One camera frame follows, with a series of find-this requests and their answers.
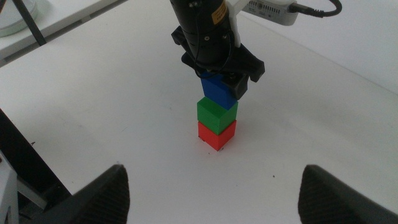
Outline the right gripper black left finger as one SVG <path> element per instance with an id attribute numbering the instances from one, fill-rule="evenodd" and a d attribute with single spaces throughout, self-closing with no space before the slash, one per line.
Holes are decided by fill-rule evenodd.
<path id="1" fill-rule="evenodd" d="M 127 171 L 115 164 L 76 194 L 33 219 L 37 224 L 125 224 L 130 206 Z"/>

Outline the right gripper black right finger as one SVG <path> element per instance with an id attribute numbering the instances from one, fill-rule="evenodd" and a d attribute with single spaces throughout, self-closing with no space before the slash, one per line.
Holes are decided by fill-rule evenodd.
<path id="1" fill-rule="evenodd" d="M 302 223 L 397 223 L 397 214 L 318 165 L 307 165 L 298 196 Z"/>

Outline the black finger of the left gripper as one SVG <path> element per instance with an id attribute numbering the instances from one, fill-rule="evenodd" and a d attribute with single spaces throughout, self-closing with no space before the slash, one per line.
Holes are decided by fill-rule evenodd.
<path id="1" fill-rule="evenodd" d="M 234 74 L 224 76 L 221 81 L 230 90 L 231 94 L 236 100 L 240 100 L 245 92 L 248 90 L 249 76 L 246 74 Z"/>

